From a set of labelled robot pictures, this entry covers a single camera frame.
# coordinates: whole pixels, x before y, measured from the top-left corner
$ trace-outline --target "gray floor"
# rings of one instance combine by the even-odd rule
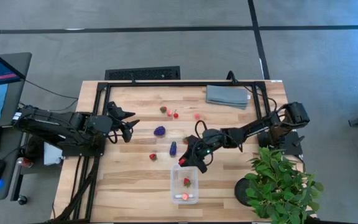
[[[358,25],[358,1],[257,0],[260,26]],[[0,0],[0,29],[152,26],[249,26],[246,0],[46,1]],[[325,185],[322,220],[358,223],[358,30],[262,31],[271,79],[290,101],[304,103],[311,123],[299,132],[306,169]],[[0,34],[0,54],[32,52],[28,79],[76,96],[83,80],[109,68],[180,65],[182,79],[261,79],[252,31],[114,34]],[[59,109],[70,100],[26,85],[22,101]],[[0,201],[0,223],[49,218],[58,173],[25,177],[30,204]]]

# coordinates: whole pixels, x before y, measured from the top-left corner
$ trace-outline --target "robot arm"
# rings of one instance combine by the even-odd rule
[[[124,112],[114,102],[108,103],[108,115],[91,113],[53,113],[33,106],[19,109],[13,118],[14,127],[33,134],[59,147],[63,156],[100,156],[98,149],[105,143],[110,131],[122,131],[122,138],[129,142],[131,129],[139,120],[125,123],[122,120],[135,113]]]
[[[285,110],[285,118],[281,121],[278,112]],[[184,155],[179,159],[179,165],[182,167],[196,166],[202,173],[207,171],[207,165],[204,158],[208,154],[213,154],[219,148],[236,148],[242,152],[242,143],[249,136],[264,132],[269,129],[269,145],[277,147],[278,143],[292,130],[302,128],[309,123],[310,119],[301,103],[289,103],[283,105],[277,111],[262,119],[253,121],[241,128],[222,128],[205,129],[202,138],[196,136],[187,137],[188,148]]]

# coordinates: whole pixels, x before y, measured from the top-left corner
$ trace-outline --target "potted plant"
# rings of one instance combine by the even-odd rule
[[[281,151],[260,148],[260,157],[250,160],[256,174],[249,173],[239,180],[234,193],[260,218],[270,217],[272,224],[304,223],[319,209],[313,199],[323,191],[323,185],[313,180],[314,174],[294,170],[295,164]]]

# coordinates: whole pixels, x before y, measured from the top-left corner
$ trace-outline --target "wooden tabletop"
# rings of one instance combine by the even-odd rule
[[[282,82],[265,82],[268,96],[276,100],[278,107],[287,103]],[[92,112],[97,83],[97,81],[83,82],[77,111]],[[252,222],[263,220],[252,212],[252,208],[241,205],[234,197],[236,182],[246,173],[251,172],[251,164],[246,161],[258,156],[256,136],[250,137],[244,143],[243,153],[238,149],[219,149],[214,153],[214,162],[208,166],[208,171],[204,174],[198,172],[199,199],[196,204],[177,205],[171,200],[170,169],[177,164],[178,158],[186,151],[187,145],[182,139],[195,134],[195,113],[201,115],[201,119],[206,122],[208,128],[216,129],[241,127],[257,119],[252,97],[245,110],[207,104],[205,97],[206,86],[114,87],[111,89],[110,101],[115,101],[124,111],[136,113],[128,121],[140,119],[140,122],[135,126],[129,143],[124,143],[122,139],[117,144],[106,141],[106,150],[100,160],[92,222]],[[161,106],[176,110],[179,118],[174,119],[161,113],[159,110]],[[164,126],[167,129],[163,138],[156,138],[153,134],[158,126]],[[176,157],[169,155],[172,141],[177,142]],[[151,153],[157,154],[158,159],[154,162],[149,159]],[[77,160],[77,157],[73,157],[64,162],[54,203],[57,215],[70,201]],[[300,163],[297,164],[297,169],[302,170]],[[80,217],[84,217],[84,214],[85,205],[82,203]]]

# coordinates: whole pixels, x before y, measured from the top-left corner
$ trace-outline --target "plastic bin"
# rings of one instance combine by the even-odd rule
[[[191,182],[189,187],[183,185],[185,178]],[[188,194],[188,200],[181,195]],[[171,199],[176,204],[195,204],[198,201],[198,170],[196,167],[180,167],[178,164],[171,168]]]

